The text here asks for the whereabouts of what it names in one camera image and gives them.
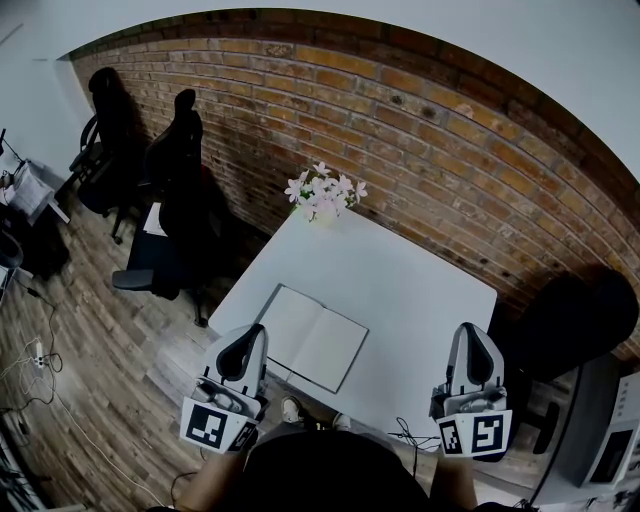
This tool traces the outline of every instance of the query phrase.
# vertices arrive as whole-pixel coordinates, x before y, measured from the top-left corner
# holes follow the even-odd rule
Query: white desk
[[[209,326],[224,334],[253,323],[279,283],[370,329],[337,394],[297,376],[289,384],[383,432],[398,432],[401,416],[414,436],[437,435],[429,405],[445,381],[453,334],[462,322],[488,328],[495,290],[351,211],[328,227],[295,212]]]

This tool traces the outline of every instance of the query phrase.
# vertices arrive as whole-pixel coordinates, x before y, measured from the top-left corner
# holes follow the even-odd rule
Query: white wall
[[[2,2],[13,6],[19,2]],[[27,58],[57,59],[111,32],[212,8],[308,8],[375,19],[418,30],[471,50],[528,80],[591,128],[640,178],[640,6],[636,0],[23,0],[28,5]],[[0,63],[7,59],[0,47]],[[51,68],[32,66],[43,103],[55,98],[86,112],[73,91],[60,100]],[[55,70],[65,80],[68,67]],[[0,123],[6,99],[0,97]],[[60,110],[62,104],[52,110]],[[69,114],[71,128],[78,112]],[[53,118],[43,115],[44,124]],[[70,133],[60,134],[66,138]],[[77,145],[77,133],[73,133]]]
[[[80,132],[90,117],[88,104],[71,64],[34,60],[37,0],[0,1],[0,129],[22,158],[40,161],[61,177],[79,151]],[[5,147],[0,170],[17,162]]]

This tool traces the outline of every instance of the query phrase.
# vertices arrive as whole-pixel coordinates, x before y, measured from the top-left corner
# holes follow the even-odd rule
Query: wooden floor
[[[121,227],[123,244],[117,246],[108,236],[113,216],[103,219],[73,198],[66,208],[71,223],[58,226],[70,251],[69,262],[46,283],[29,283],[24,275],[18,275],[21,282],[37,288],[56,305],[52,319],[55,351],[64,361],[63,370],[56,375],[57,392],[88,437],[114,464],[151,489],[164,504],[171,504],[169,489],[176,475],[197,470],[202,464],[198,449],[178,438],[179,413],[182,397],[191,394],[193,377],[201,372],[200,359],[212,341],[206,330],[193,324],[191,303],[183,296],[169,302],[149,293],[111,287],[111,273],[126,267],[135,227],[132,221]],[[245,265],[260,246],[255,237],[247,241]],[[229,280],[216,281],[209,290],[207,314],[232,285]],[[15,361],[25,343],[36,336],[48,346],[49,313],[42,301],[15,283],[10,286],[0,308],[2,368]],[[35,355],[32,348],[29,355]],[[40,373],[31,364],[24,370],[25,386],[35,376],[51,379],[48,372]],[[18,408],[30,397],[46,401],[52,396],[41,382],[23,395],[19,375],[16,367],[3,380],[0,406]],[[279,421],[279,399],[289,392],[269,380],[272,407],[261,428],[268,430]],[[427,401],[429,394],[425,390]],[[330,418],[333,413],[317,404],[307,405],[321,417]],[[72,423],[58,398],[50,405],[33,402],[19,415],[9,413],[5,420],[9,426],[20,420],[28,429],[27,436],[14,429],[14,438],[26,445],[20,453],[30,470],[51,478],[42,483],[42,489],[53,505],[84,503],[96,510],[133,511],[154,504],[146,492],[106,463]],[[410,467],[412,451],[400,444],[396,448]],[[546,459],[536,459],[530,453],[525,436],[523,446],[510,453],[503,465],[487,472],[535,487]],[[430,487],[434,468],[434,456],[420,456],[418,480],[425,489]],[[176,493],[185,482],[178,482]],[[517,501],[480,482],[477,488],[481,502]]]

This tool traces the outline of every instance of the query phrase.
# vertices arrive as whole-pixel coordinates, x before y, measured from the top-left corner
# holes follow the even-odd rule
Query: person
[[[350,432],[306,430],[300,403],[282,401],[283,422],[244,453],[212,454],[178,498],[180,512],[246,510],[420,510],[499,512],[478,507],[470,460],[440,457],[428,497],[390,445]],[[169,510],[153,508],[148,512]]]

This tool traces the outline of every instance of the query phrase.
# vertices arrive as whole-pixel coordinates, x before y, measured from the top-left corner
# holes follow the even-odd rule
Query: open notebook
[[[269,359],[333,393],[369,332],[283,285],[256,322],[267,330]]]

